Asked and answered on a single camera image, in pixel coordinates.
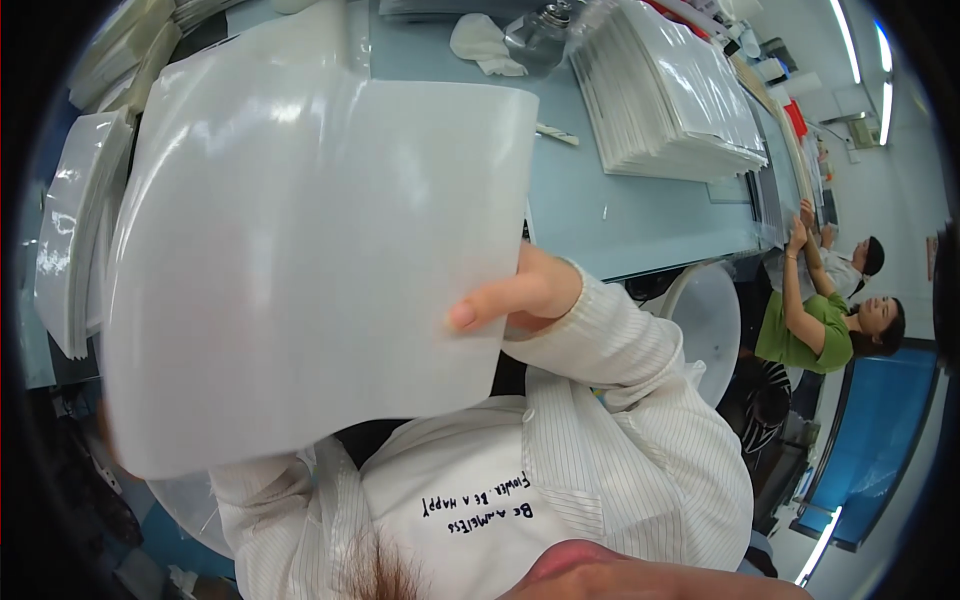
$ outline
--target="wire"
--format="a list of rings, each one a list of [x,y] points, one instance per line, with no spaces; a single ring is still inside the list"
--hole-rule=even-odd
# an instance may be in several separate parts
[[[843,136],[841,136],[839,133],[837,133],[837,132],[835,132],[835,131],[833,131],[833,130],[829,130],[829,129],[827,129],[826,127],[818,127],[818,126],[814,125],[813,123],[810,123],[809,121],[806,121],[806,119],[804,119],[804,120],[805,120],[805,122],[806,122],[807,125],[809,125],[810,127],[812,127],[814,130],[816,130],[816,131],[818,131],[818,132],[827,132],[827,133],[829,133],[829,134],[832,135],[833,137],[836,137],[837,139],[839,139],[840,141],[842,141],[842,142],[845,143],[845,144],[850,141],[847,137],[843,137]]]

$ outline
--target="metal container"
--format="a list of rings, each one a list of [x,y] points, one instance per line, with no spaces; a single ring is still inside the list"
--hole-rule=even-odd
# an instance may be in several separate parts
[[[510,58],[530,75],[545,75],[564,59],[570,4],[557,0],[524,14],[504,30]]]

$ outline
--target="ceiling light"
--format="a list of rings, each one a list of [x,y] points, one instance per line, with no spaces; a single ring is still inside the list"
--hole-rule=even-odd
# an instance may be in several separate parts
[[[827,549],[830,538],[833,537],[833,528],[836,527],[837,521],[840,520],[840,511],[842,509],[842,506],[838,506],[837,510],[833,511],[830,515],[830,525],[824,528],[824,533],[820,534],[820,539],[817,540],[817,545],[813,546],[813,552],[810,554],[810,558],[807,559],[803,570],[801,570],[800,575],[797,576],[797,581],[793,582],[795,585],[801,588],[806,587],[806,582],[809,581],[810,574],[813,573],[813,569],[816,568],[817,563],[820,562],[820,556],[824,553],[824,550]]]
[[[887,145],[887,136],[890,135],[890,113],[894,106],[894,85],[883,83],[883,118],[880,120],[880,146]]]
[[[883,65],[883,70],[889,73],[894,70],[894,56],[890,53],[890,42],[887,41],[887,35],[883,33],[883,29],[880,27],[880,24],[874,22],[876,25],[876,38],[880,41],[880,64]]]
[[[856,62],[856,52],[853,50],[853,38],[850,35],[850,27],[847,25],[847,17],[843,14],[843,8],[840,6],[840,0],[830,0],[833,6],[833,14],[837,17],[837,23],[840,24],[840,33],[843,34],[843,43],[847,46],[847,56],[850,57],[850,69],[853,70],[853,82],[860,83],[860,65]]]

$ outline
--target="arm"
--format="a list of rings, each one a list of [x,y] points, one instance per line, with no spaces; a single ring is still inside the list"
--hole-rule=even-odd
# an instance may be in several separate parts
[[[804,303],[800,297],[800,276],[797,273],[797,252],[807,245],[807,235],[806,228],[800,219],[795,216],[793,220],[793,234],[787,244],[786,259],[783,261],[783,322],[790,333],[797,336],[817,356],[820,356],[824,351],[827,329],[824,324],[804,311]],[[816,249],[814,251],[817,253],[817,261],[820,261],[820,254]],[[807,264],[807,268],[812,276],[814,271],[812,265]],[[822,262],[820,263],[820,270],[823,271]]]
[[[306,465],[287,454],[212,468],[209,474],[240,593],[251,600],[286,598],[313,492]]]
[[[817,248],[816,242],[813,241],[813,233],[810,232],[810,227],[813,225],[813,207],[808,200],[800,201],[800,220],[806,228],[806,243],[804,244],[806,269],[810,273],[810,279],[813,281],[813,287],[817,290],[817,294],[829,298],[836,292],[836,288],[833,286],[833,280],[827,275],[827,270],[824,269],[820,249]]]
[[[653,389],[683,367],[679,327],[637,309],[622,286],[604,285],[530,244],[520,247],[515,276],[475,290],[447,320],[472,331],[503,315],[504,351],[593,387],[640,385],[634,393],[642,395],[643,386]]]
[[[733,570],[749,538],[750,475],[739,440],[683,376],[680,328],[637,309],[621,286],[604,285],[552,257],[538,266],[530,260],[531,252],[546,255],[524,248],[518,275],[468,296],[464,303],[469,310],[458,315],[465,307],[455,306],[451,323],[467,315],[466,327],[482,326],[507,314],[507,324],[526,333],[505,341],[505,351],[535,367],[607,389],[607,409],[619,411],[612,418],[639,450],[624,476],[677,486],[688,532],[686,556],[698,566]],[[603,410],[588,389],[556,377],[538,393],[551,394],[554,385],[572,388],[585,409]]]
[[[833,227],[830,224],[824,225],[820,231],[820,247],[824,250],[833,248]]]
[[[580,275],[583,291],[569,313],[532,338],[505,340],[506,353],[607,389],[608,407],[626,407],[681,372],[683,334],[676,324],[638,309],[623,286]]]

